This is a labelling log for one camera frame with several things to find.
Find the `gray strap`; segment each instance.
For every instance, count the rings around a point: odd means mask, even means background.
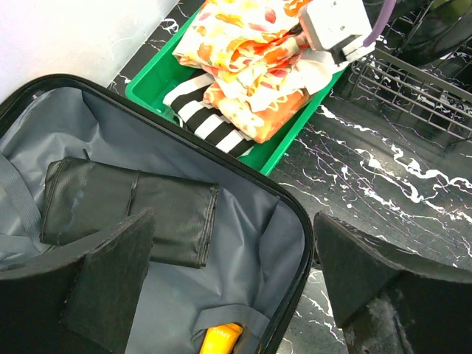
[[[254,336],[261,338],[270,320],[261,312],[245,305],[226,305],[202,310],[193,327],[194,340],[207,328],[237,323]]]
[[[38,253],[28,236],[10,236],[0,234],[0,252]]]
[[[39,240],[41,233],[41,214],[36,206],[35,200],[31,196],[20,173],[1,153],[0,187],[4,189],[7,196],[10,198],[34,247],[39,252],[46,251],[49,247],[43,245]]]

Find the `suitcase zipper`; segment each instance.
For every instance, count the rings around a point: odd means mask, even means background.
[[[58,89],[60,87],[75,87],[77,89],[89,91],[92,94],[100,95],[110,104],[117,106],[119,109],[127,111],[131,115],[143,117],[144,119],[142,120],[144,120],[147,124],[157,126],[164,133],[171,135],[174,139],[177,139],[186,145],[190,145],[190,148],[193,150],[202,153],[202,155],[205,155],[214,162],[221,164],[230,170],[242,171],[248,180],[255,182],[264,189],[269,188],[273,194],[278,195],[279,198],[286,199],[285,202],[288,202],[288,205],[299,217],[300,221],[302,222],[305,234],[309,236],[305,238],[305,250],[300,261],[300,266],[297,270],[297,275],[292,280],[291,287],[288,289],[284,299],[282,300],[282,304],[284,301],[288,301],[288,304],[285,307],[285,310],[281,308],[276,310],[274,316],[271,319],[271,323],[269,323],[271,330],[266,331],[266,334],[261,338],[260,341],[261,345],[259,353],[275,353],[280,347],[283,336],[285,335],[288,325],[290,324],[291,319],[295,313],[296,307],[300,302],[300,298],[306,287],[306,282],[308,281],[310,274],[310,267],[314,253],[314,233],[313,224],[311,223],[310,217],[308,216],[305,208],[289,191],[278,185],[276,182],[261,175],[257,171],[251,169],[247,165],[239,162],[231,156],[222,153],[216,147],[207,145],[206,142],[200,140],[191,133],[183,130],[178,131],[178,127],[165,119],[159,119],[159,121],[156,121],[156,114],[147,110],[146,108],[143,108],[136,103],[132,103],[124,97],[109,91],[105,87],[74,75],[53,74],[39,77],[38,79],[26,83],[21,88],[13,92],[13,94],[11,94],[0,105],[0,137],[3,136],[3,134],[8,130],[8,128],[16,119],[15,114],[11,114],[10,117],[6,117],[5,114],[11,113],[11,108],[15,103],[17,103],[18,100],[22,99],[23,102],[19,105],[19,107],[17,107],[17,109],[23,109],[33,100],[35,100],[37,96],[43,94],[44,92]]]

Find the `black and white striped cloth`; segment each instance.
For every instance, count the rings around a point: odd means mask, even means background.
[[[188,131],[231,156],[245,156],[254,140],[236,129],[218,109],[202,102],[204,92],[214,82],[211,74],[198,70],[190,80],[169,92],[163,103],[172,108]]]

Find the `marble floor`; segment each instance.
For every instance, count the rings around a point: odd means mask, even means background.
[[[182,1],[120,72],[124,94],[137,72],[201,1]],[[340,82],[270,175],[309,215],[323,210],[413,253],[472,270],[472,145],[447,147],[446,133]],[[345,354],[322,272],[313,269],[279,354]]]

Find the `green plastic tray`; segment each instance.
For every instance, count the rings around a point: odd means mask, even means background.
[[[179,65],[172,56],[172,52],[195,16],[196,13],[126,87],[127,98],[171,122],[174,122],[173,112],[162,103],[162,100],[168,92],[187,80],[194,71],[192,68]],[[240,160],[267,176],[328,95],[341,74],[342,72],[336,73],[330,84],[322,89],[305,108],[292,117],[272,139],[264,144],[257,144],[248,156],[244,156]]]

